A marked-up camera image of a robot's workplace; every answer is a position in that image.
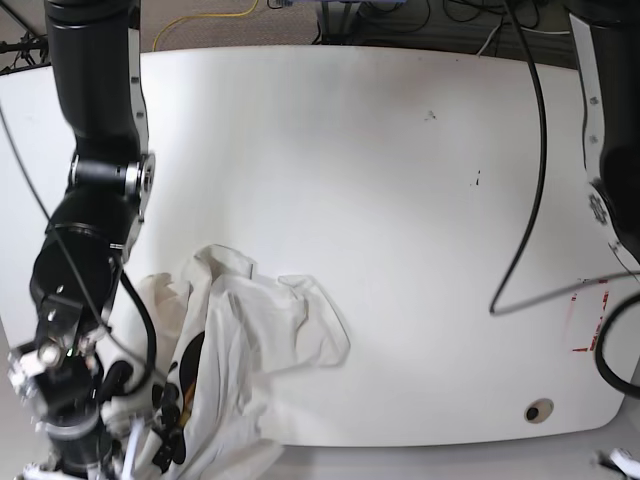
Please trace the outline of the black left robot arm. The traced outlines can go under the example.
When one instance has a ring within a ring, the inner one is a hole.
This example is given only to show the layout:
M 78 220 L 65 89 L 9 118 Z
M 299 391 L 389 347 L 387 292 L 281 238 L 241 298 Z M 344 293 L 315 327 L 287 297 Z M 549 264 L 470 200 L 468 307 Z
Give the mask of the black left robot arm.
M 567 1 L 580 76 L 589 203 L 610 242 L 639 259 L 639 3 Z

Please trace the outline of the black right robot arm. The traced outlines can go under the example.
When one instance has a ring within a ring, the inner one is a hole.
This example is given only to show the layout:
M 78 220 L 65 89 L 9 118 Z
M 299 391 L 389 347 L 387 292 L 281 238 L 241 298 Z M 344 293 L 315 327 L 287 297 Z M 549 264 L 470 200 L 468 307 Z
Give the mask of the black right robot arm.
M 9 378 L 52 445 L 26 479 L 128 479 L 135 451 L 108 431 L 102 406 L 137 394 L 152 379 L 157 340 L 146 353 L 104 367 L 96 351 L 110 334 L 116 292 L 132 290 L 124 266 L 144 221 L 155 158 L 140 83 L 136 1 L 49 1 L 49 54 L 59 103 L 76 141 L 67 187 L 46 214 L 45 240 L 30 280 L 37 314 L 32 340 L 9 354 Z

